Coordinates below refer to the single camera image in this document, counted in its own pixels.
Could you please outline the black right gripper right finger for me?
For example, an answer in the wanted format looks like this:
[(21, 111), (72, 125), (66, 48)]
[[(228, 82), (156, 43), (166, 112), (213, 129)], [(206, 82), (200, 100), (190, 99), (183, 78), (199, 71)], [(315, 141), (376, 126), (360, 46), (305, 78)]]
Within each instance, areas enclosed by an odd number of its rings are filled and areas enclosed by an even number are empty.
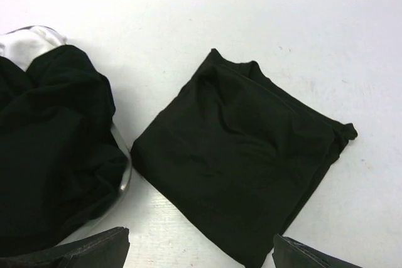
[(275, 235), (273, 244), (272, 257), (276, 268), (361, 268), (289, 237)]

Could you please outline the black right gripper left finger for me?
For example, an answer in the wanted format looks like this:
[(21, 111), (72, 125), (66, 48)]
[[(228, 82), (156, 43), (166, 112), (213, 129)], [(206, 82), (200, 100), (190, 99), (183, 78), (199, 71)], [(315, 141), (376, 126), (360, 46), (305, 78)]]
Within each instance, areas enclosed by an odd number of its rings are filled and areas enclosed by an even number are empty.
[(121, 268), (129, 247), (129, 229), (114, 227), (49, 249), (2, 258), (1, 267)]

